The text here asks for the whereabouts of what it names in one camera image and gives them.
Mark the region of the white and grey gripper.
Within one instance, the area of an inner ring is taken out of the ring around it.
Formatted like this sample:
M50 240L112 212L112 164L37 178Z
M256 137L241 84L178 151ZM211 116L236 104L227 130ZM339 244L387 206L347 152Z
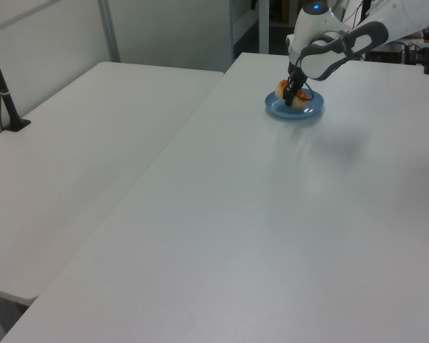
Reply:
M289 57L287 69L289 76L284 88L284 100L286 105L291 106L297 90L301 89L305 84L305 75L299 65L300 55L304 46L301 40L294 34L286 36L286 45Z

